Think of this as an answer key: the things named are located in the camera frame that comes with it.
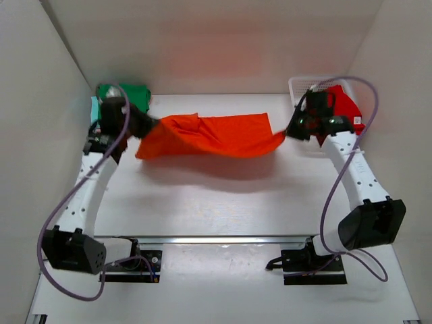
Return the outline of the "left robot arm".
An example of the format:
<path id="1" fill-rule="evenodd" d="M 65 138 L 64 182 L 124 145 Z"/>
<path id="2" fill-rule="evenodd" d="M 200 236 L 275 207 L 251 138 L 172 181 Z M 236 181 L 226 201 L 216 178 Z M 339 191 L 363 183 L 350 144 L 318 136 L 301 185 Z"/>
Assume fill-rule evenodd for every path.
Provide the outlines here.
<path id="1" fill-rule="evenodd" d="M 122 236 L 96 240 L 95 223 L 128 139 L 144 138 L 158 121 L 123 97 L 103 99 L 100 111 L 99 120 L 88 130 L 76 181 L 79 189 L 43 234 L 41 248 L 54 269 L 98 274 L 106 264 L 120 262 L 133 269 L 141 260 L 137 240 Z"/>

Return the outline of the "orange t shirt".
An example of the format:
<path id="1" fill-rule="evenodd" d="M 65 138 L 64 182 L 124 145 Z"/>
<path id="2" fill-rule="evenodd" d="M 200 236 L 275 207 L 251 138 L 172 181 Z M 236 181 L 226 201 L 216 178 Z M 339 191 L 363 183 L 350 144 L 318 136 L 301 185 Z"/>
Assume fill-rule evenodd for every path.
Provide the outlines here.
<path id="1" fill-rule="evenodd" d="M 135 157 L 149 160 L 171 155 L 212 154 L 253 158 L 272 153 L 285 140 L 273 132 L 267 113 L 201 117 L 170 115 L 141 141 Z"/>

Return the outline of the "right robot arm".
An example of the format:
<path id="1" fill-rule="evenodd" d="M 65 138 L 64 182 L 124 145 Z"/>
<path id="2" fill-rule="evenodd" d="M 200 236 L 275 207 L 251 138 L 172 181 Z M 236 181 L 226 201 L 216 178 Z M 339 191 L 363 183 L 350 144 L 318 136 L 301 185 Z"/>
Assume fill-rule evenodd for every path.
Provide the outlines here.
<path id="1" fill-rule="evenodd" d="M 328 255 L 392 244 L 406 214 L 403 201 L 392 199 L 373 174 L 351 121 L 335 114 L 338 101 L 327 91 L 306 91 L 286 128 L 290 138 L 318 140 L 338 173 L 331 191 L 343 185 L 350 204 L 350 212 L 333 229 L 325 230 L 325 222 L 320 221 L 319 234 L 303 252 L 303 264 L 314 271 L 327 262 Z"/>

